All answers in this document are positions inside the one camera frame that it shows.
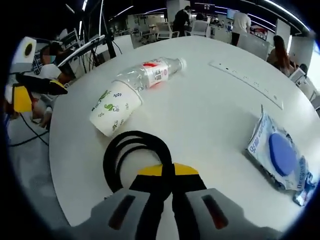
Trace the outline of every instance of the ceiling light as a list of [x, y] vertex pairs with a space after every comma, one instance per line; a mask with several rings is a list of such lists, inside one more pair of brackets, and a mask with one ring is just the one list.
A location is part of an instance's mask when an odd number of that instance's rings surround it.
[[210, 4], [210, 3], [202, 3], [202, 2], [195, 2], [194, 4], [201, 4], [201, 5], [210, 5], [210, 6], [215, 6], [214, 4]]
[[265, 6], [261, 6], [261, 5], [257, 5], [255, 4], [254, 2], [251, 2], [251, 1], [247, 1], [247, 0], [240, 0], [242, 2], [245, 2], [245, 3], [248, 3], [248, 4], [252, 4], [252, 5], [255, 5], [255, 6], [258, 6], [259, 8], [262, 8], [262, 9], [265, 9], [267, 11], [269, 11], [270, 13], [273, 13], [274, 15], [278, 16], [280, 19], [283, 19], [285, 22], [287, 22], [288, 24], [290, 24], [292, 27], [294, 27], [299, 33], [297, 34], [302, 34], [302, 32], [300, 31], [299, 28], [297, 28], [295, 25], [292, 24], [292, 22], [288, 21], [288, 19], [284, 18], [283, 16], [279, 15], [278, 13], [274, 12], [274, 11], [271, 11], [269, 8], [265, 7]]
[[255, 17], [255, 18], [257, 18], [257, 19], [260, 19], [260, 20], [262, 20], [262, 21], [265, 21], [266, 23], [268, 23], [268, 24], [276, 27], [276, 25], [274, 25], [274, 24], [272, 24], [271, 22], [268, 22], [267, 20], [264, 20], [264, 19], [262, 19], [262, 18], [260, 18], [260, 17], [258, 17], [258, 16], [252, 15], [252, 14], [250, 14], [250, 13], [248, 13], [248, 15], [250, 15], [250, 16], [252, 16], [252, 17]]
[[252, 21], [252, 20], [251, 20], [251, 22], [253, 22], [253, 23], [255, 23], [255, 24], [258, 24], [258, 25], [260, 25], [261, 27], [264, 27], [265, 29], [268, 29], [268, 30], [270, 30], [270, 31], [273, 32], [273, 33], [276, 33], [274, 30], [268, 28], [267, 26], [262, 25], [261, 23], [258, 23], [258, 22], [256, 22], [256, 21]]
[[75, 11], [68, 4], [65, 4], [65, 5], [73, 14], [75, 14]]
[[81, 34], [81, 27], [82, 27], [82, 21], [80, 21], [80, 23], [79, 23], [79, 38], [80, 38], [80, 34]]
[[164, 7], [164, 8], [159, 8], [159, 9], [156, 9], [156, 10], [147, 11], [147, 12], [145, 12], [144, 14], [149, 14], [149, 13], [153, 13], [153, 12], [160, 11], [160, 10], [165, 10], [165, 9], [167, 9], [167, 8], [166, 8], [166, 7]]
[[134, 6], [132, 5], [132, 6], [130, 6], [130, 7], [128, 7], [127, 9], [125, 9], [125, 10], [123, 10], [123, 11], [121, 11], [121, 12], [119, 12], [117, 15], [115, 15], [114, 17], [118, 17], [120, 14], [123, 14], [125, 11], [127, 11], [127, 10], [129, 10], [129, 9], [131, 9], [131, 8], [133, 8]]
[[83, 5], [82, 5], [82, 11], [86, 10], [88, 0], [84, 0]]
[[286, 48], [286, 53], [289, 54], [292, 42], [292, 35], [289, 36], [288, 47]]
[[270, 0], [264, 0], [267, 3], [277, 7], [278, 9], [282, 10], [283, 12], [285, 12], [286, 14], [288, 14], [289, 16], [293, 17], [295, 20], [297, 20], [299, 23], [301, 23], [309, 32], [310, 32], [310, 28], [307, 27], [307, 25], [305, 25], [299, 18], [297, 18], [295, 15], [293, 15], [291, 12], [289, 12], [287, 9], [285, 9], [284, 7], [274, 3], [273, 1]]

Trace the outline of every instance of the black cable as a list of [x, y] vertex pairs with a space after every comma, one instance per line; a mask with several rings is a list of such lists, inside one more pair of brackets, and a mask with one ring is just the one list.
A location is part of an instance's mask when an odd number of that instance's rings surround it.
[[92, 51], [90, 51], [90, 55], [89, 55], [89, 72], [90, 72], [90, 70], [91, 70], [91, 67], [90, 67], [90, 65], [91, 65], [91, 56], [92, 56]]
[[[43, 135], [45, 135], [45, 134], [47, 134], [47, 133], [49, 133], [49, 131], [45, 131], [45, 132], [39, 134], [39, 137], [41, 137], [41, 136], [43, 136]], [[28, 140], [25, 140], [25, 141], [22, 141], [22, 142], [19, 142], [19, 143], [16, 143], [16, 144], [11, 144], [11, 145], [9, 145], [9, 147], [11, 147], [11, 148], [13, 148], [13, 147], [18, 147], [18, 146], [21, 146], [21, 145], [23, 145], [23, 144], [29, 143], [29, 142], [31, 142], [32, 140], [35, 140], [35, 139], [37, 139], [37, 138], [38, 138], [38, 136], [34, 136], [34, 137], [32, 137], [32, 138], [30, 138], [30, 139], [28, 139]]]
[[121, 51], [120, 47], [118, 46], [118, 44], [116, 44], [115, 41], [112, 41], [112, 42], [118, 47], [120, 53], [122, 54], [122, 51]]
[[86, 65], [85, 65], [84, 56], [81, 55], [80, 58], [81, 58], [81, 60], [82, 60], [82, 65], [83, 65], [84, 73], [86, 74], [86, 73], [87, 73], [87, 69], [86, 69]]
[[[132, 136], [137, 138], [132, 138], [121, 142], [123, 139]], [[140, 146], [135, 146], [126, 151], [121, 156], [117, 164], [118, 155], [120, 154], [122, 149], [131, 144], [140, 144]], [[126, 156], [133, 151], [140, 149], [152, 150], [158, 155], [159, 160], [162, 163], [161, 177], [163, 178], [165, 184], [167, 184], [168, 186], [172, 184], [172, 178], [175, 175], [175, 169], [174, 165], [172, 164], [170, 150], [165, 142], [149, 133], [145, 133], [142, 131], [127, 131], [119, 134], [110, 142], [107, 149], [105, 150], [103, 157], [104, 177], [112, 192], [115, 193], [119, 189], [123, 188], [120, 179], [120, 171], [122, 163], [125, 160]]]
[[39, 138], [45, 145], [49, 146], [49, 144], [48, 144], [45, 140], [43, 140], [43, 139], [40, 137], [40, 135], [39, 135], [38, 133], [36, 133], [36, 132], [32, 129], [32, 127], [30, 127], [30, 126], [28, 125], [28, 123], [26, 122], [24, 116], [23, 116], [22, 114], [20, 114], [20, 116], [21, 116], [22, 120], [24, 121], [25, 125], [37, 136], [37, 138]]
[[[97, 41], [97, 43], [96, 43], [95, 50], [94, 50], [94, 54], [93, 54], [93, 55], [94, 55], [93, 58], [95, 58], [95, 59], [97, 59], [96, 52], [97, 52], [98, 45], [99, 45], [99, 41]], [[94, 69], [94, 65], [95, 65], [95, 61], [93, 60], [93, 61], [92, 61], [92, 69]]]

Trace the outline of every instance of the printed paper cup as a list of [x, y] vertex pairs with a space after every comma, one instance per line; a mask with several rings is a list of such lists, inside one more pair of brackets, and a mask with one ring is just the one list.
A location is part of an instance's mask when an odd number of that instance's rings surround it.
[[115, 80], [99, 98], [89, 119], [104, 135], [111, 137], [142, 103], [136, 90], [126, 82]]

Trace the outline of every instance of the chair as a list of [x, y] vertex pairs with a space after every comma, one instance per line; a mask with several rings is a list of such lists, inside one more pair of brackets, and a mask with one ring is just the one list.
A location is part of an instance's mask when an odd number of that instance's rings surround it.
[[270, 43], [252, 34], [243, 32], [240, 34], [237, 47], [267, 60]]
[[320, 96], [317, 96], [315, 99], [313, 99], [311, 104], [320, 117]]
[[304, 93], [304, 95], [309, 99], [309, 101], [312, 101], [317, 96], [316, 90], [306, 81], [300, 84], [299, 89]]
[[192, 25], [191, 31], [185, 31], [186, 36], [203, 36], [203, 37], [209, 37], [207, 33], [207, 29], [209, 26], [209, 22], [207, 21], [201, 21], [201, 20], [195, 20]]
[[171, 25], [168, 22], [157, 22], [156, 39], [171, 39], [179, 37], [178, 31], [172, 31]]
[[306, 73], [302, 71], [300, 67], [298, 67], [290, 76], [289, 79], [294, 82], [295, 84], [300, 84], [300, 81], [302, 78], [304, 79], [304, 76]]

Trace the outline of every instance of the person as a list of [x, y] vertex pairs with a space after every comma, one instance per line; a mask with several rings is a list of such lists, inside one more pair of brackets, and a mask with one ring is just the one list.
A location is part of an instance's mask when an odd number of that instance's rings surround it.
[[233, 16], [232, 41], [233, 46], [238, 45], [241, 33], [250, 33], [251, 19], [246, 13], [236, 11]]
[[70, 56], [74, 51], [72, 49], [63, 50], [59, 43], [53, 42], [49, 45], [49, 55], [55, 56], [54, 63], [60, 64], [65, 58]]
[[189, 13], [191, 11], [190, 6], [186, 6], [184, 9], [178, 11], [173, 21], [173, 31], [179, 32], [179, 37], [185, 36], [185, 24], [190, 26]]
[[274, 49], [270, 52], [266, 61], [289, 77], [295, 71], [295, 67], [290, 65], [290, 59], [286, 51], [285, 41], [279, 35], [275, 35], [273, 37], [273, 41]]
[[198, 13], [196, 16], [195, 16], [195, 20], [200, 20], [200, 21], [203, 21], [205, 19], [204, 15], [202, 13]]
[[53, 64], [56, 56], [50, 55], [50, 47], [45, 46], [40, 50], [40, 61], [43, 64], [39, 77], [44, 79], [58, 80], [61, 84], [70, 82], [73, 77], [60, 71], [60, 69]]

